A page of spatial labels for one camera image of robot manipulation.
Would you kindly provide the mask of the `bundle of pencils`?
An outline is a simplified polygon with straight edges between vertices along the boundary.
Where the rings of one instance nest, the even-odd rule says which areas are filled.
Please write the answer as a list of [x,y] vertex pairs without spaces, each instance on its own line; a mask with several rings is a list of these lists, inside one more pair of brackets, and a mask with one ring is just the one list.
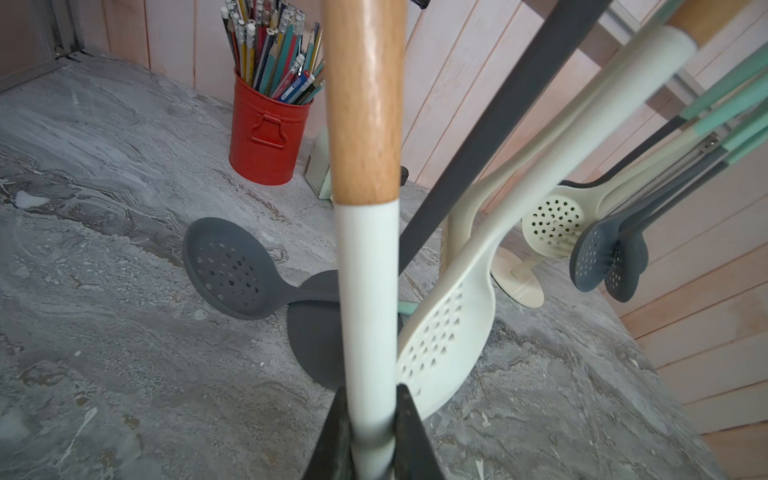
[[307,106],[324,88],[324,29],[286,1],[225,1],[220,9],[236,84],[277,102]]

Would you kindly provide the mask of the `grey skimmer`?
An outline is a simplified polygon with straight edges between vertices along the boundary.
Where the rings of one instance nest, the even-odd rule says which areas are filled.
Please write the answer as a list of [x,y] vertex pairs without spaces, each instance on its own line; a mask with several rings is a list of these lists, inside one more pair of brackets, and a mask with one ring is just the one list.
[[648,248],[643,232],[683,199],[738,162],[766,140],[767,128],[764,128],[736,147],[731,153],[728,153],[724,160],[719,161],[703,175],[696,178],[681,193],[676,193],[661,207],[654,208],[650,214],[642,214],[638,222],[634,222],[627,229],[621,231],[619,242],[614,249],[612,264],[605,278],[606,291],[612,298],[626,303],[637,290],[640,276],[648,265]]
[[286,282],[265,247],[225,219],[205,217],[192,222],[181,254],[187,276],[201,297],[237,319],[264,319],[297,302],[339,303],[336,291],[311,290]]

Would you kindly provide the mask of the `large cream skimmer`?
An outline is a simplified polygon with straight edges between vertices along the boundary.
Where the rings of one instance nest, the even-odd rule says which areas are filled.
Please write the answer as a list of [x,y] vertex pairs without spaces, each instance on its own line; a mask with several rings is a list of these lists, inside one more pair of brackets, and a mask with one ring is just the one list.
[[406,10],[403,1],[323,4],[345,384],[359,479],[394,471]]

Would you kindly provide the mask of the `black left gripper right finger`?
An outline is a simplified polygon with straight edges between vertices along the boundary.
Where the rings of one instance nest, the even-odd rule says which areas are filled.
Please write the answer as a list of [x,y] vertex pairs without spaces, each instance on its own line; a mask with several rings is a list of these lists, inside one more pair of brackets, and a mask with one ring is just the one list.
[[397,386],[395,413],[395,479],[444,479],[408,387]]

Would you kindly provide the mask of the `grey utensil rack stand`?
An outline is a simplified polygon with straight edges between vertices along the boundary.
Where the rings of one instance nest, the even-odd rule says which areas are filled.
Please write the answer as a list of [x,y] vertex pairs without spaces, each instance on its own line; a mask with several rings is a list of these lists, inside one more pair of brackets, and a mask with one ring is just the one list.
[[[400,272],[405,271],[609,5],[609,0],[555,4],[400,235]],[[339,305],[294,303],[288,310],[287,328],[291,349],[304,371],[331,391],[341,387],[344,357]]]

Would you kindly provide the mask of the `grey skimmer behind grey rack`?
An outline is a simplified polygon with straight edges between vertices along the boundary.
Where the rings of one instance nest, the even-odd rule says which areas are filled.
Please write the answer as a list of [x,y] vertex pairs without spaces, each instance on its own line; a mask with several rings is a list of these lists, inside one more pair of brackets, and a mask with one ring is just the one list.
[[336,291],[311,290],[286,282],[265,247],[225,219],[205,217],[192,222],[181,254],[187,276],[201,297],[237,319],[264,319],[297,302],[339,303]]

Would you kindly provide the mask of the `red metal pencil cup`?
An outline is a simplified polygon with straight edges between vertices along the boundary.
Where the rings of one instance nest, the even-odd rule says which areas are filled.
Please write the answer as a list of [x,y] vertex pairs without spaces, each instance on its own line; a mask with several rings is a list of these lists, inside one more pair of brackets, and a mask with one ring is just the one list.
[[273,100],[235,77],[229,150],[232,168],[266,186],[288,183],[294,173],[311,106]]

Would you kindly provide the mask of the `grey skimmer front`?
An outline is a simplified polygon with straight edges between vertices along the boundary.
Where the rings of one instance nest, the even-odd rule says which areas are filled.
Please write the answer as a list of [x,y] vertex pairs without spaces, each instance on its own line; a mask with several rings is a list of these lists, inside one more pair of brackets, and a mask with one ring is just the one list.
[[681,193],[676,193],[661,207],[654,208],[650,214],[642,214],[638,222],[634,222],[627,229],[621,231],[619,242],[614,249],[612,264],[605,278],[606,291],[612,298],[626,303],[637,290],[640,276],[648,265],[648,248],[643,232],[683,199],[738,162],[766,140],[767,128],[764,128],[736,147],[731,153],[728,153],[724,160],[719,161],[703,175],[696,178]]

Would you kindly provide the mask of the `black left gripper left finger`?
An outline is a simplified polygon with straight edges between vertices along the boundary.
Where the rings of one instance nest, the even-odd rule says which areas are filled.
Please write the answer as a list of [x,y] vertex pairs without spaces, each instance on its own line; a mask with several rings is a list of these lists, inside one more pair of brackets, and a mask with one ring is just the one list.
[[304,480],[349,480],[354,478],[351,452],[352,429],[347,393],[340,387],[332,402]]

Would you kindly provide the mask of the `mint green pencil sharpener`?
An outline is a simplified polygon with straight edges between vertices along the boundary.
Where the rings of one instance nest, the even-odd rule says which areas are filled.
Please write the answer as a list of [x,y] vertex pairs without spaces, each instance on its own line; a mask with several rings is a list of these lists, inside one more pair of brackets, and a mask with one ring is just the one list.
[[308,156],[304,177],[320,200],[331,200],[333,198],[330,144],[327,128],[323,128],[315,137]]

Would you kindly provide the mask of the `cream utensil rack stand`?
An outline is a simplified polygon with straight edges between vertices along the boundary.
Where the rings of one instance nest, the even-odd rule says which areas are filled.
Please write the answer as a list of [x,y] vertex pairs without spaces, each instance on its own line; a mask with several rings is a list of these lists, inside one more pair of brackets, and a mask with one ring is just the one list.
[[521,260],[511,251],[499,247],[492,260],[491,276],[509,297],[524,307],[536,309],[544,303],[544,292],[532,269],[545,260],[534,254]]

